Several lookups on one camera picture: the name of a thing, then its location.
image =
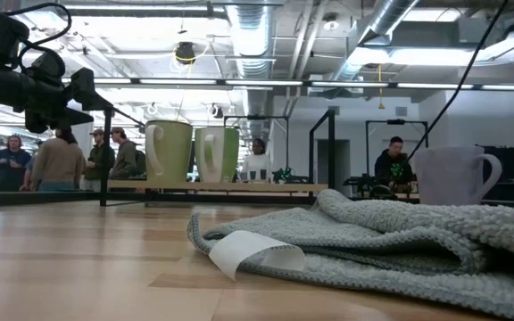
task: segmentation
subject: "mug handle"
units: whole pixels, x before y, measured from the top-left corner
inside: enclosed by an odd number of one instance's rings
[[[153,172],[157,176],[161,176],[164,174],[164,167],[161,165],[158,160],[158,156],[156,156],[156,148],[154,145],[154,140],[161,140],[164,138],[164,130],[158,125],[148,125],[146,127],[146,157],[150,161],[152,165]]]
[[[493,155],[482,154],[482,155],[477,156],[477,159],[483,160],[483,161],[489,161],[489,163],[491,163],[491,176],[489,177],[489,179],[487,179],[485,184],[483,184],[483,186],[481,186],[481,188],[479,188],[477,193],[475,193],[475,195],[473,195],[473,198],[475,200],[477,200],[478,202],[480,202],[483,199],[483,196],[485,196],[487,194],[487,192],[489,192],[489,190],[491,190],[493,188],[493,186],[495,186],[495,184],[497,184],[497,182],[499,181],[499,177],[501,177],[501,173],[503,172],[503,169],[502,169],[501,162],[499,161],[499,159],[497,159]]]
[[[207,169],[213,173],[215,171],[215,164],[213,161],[213,151],[215,150],[216,144],[215,135],[206,135],[203,140],[205,141],[205,145],[203,146],[203,157],[205,158],[205,164],[207,165]]]

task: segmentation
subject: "doorway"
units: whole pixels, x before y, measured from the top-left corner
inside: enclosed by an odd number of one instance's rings
[[[319,184],[328,184],[328,140],[317,140],[317,179]],[[335,189],[344,196],[351,197],[350,186],[343,182],[350,177],[350,141],[335,140]]]

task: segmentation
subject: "cap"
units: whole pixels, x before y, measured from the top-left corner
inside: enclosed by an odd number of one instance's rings
[[[90,133],[90,135],[104,135],[104,130],[102,129],[95,129],[94,132]]]
[[[112,128],[111,129],[111,134],[112,133],[122,133],[122,134],[124,134],[124,128]]]

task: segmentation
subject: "person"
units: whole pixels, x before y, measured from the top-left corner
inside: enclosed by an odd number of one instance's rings
[[[267,151],[267,145],[260,138],[253,139],[252,142],[252,151],[253,155],[245,156],[245,161],[243,164],[243,172],[247,173],[247,179],[267,179],[267,175],[269,174],[269,170],[271,168],[269,156],[265,154]]]
[[[136,172],[136,144],[131,142],[124,128],[112,128],[112,140],[118,143],[118,155],[112,167],[112,179],[129,179]]]
[[[70,128],[59,128],[56,138],[46,140],[39,149],[32,181],[40,179],[40,192],[68,191],[79,188],[85,169],[85,156]]]
[[[395,191],[408,189],[413,178],[408,156],[402,153],[403,140],[392,137],[388,148],[377,158],[374,165],[376,180],[381,185],[387,185]]]
[[[37,148],[41,148],[41,145],[43,144],[43,141],[37,140]],[[21,186],[22,191],[30,191],[31,186],[35,186],[35,190],[38,188],[39,182],[32,182],[31,181],[31,174],[33,174],[33,167],[35,166],[35,159],[37,158],[37,152],[33,152],[33,157],[31,157],[31,160],[25,165],[25,175],[23,175],[23,185]]]
[[[21,147],[21,138],[12,135],[7,138],[6,148],[0,151],[0,192],[19,192],[21,188],[25,166],[31,159]]]
[[[85,170],[85,188],[100,192],[100,178],[104,168],[109,170],[114,166],[114,150],[104,145],[104,131],[97,129],[90,135],[95,139],[95,146],[90,150],[87,162],[87,170]],[[108,163],[103,165],[103,155],[108,152]]]

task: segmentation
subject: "jacket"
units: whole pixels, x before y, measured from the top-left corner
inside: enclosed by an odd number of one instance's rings
[[[41,145],[37,153],[31,181],[73,182],[79,186],[85,166],[85,156],[77,144],[51,138]]]
[[[392,158],[388,150],[384,150],[374,165],[374,175],[379,184],[388,185],[390,182],[398,184],[409,183],[413,178],[411,166],[405,162],[408,156],[405,153]]]
[[[109,170],[114,166],[114,150],[109,146],[108,147],[108,163],[106,166],[103,165],[103,154],[106,152],[106,145],[102,146],[95,145],[92,150],[90,150],[90,155],[88,157],[89,161],[94,162],[95,166],[93,168],[87,168],[85,170],[85,179],[87,180],[99,180],[102,175],[102,171],[104,167]]]
[[[25,174],[25,167],[31,155],[28,152],[20,149],[17,152],[12,152],[6,148],[0,151],[0,160],[7,160],[7,162],[0,164],[0,191],[18,192],[23,184],[23,175]],[[19,168],[11,167],[11,161],[15,161]]]
[[[120,143],[111,178],[127,179],[136,171],[136,144],[129,140]]]

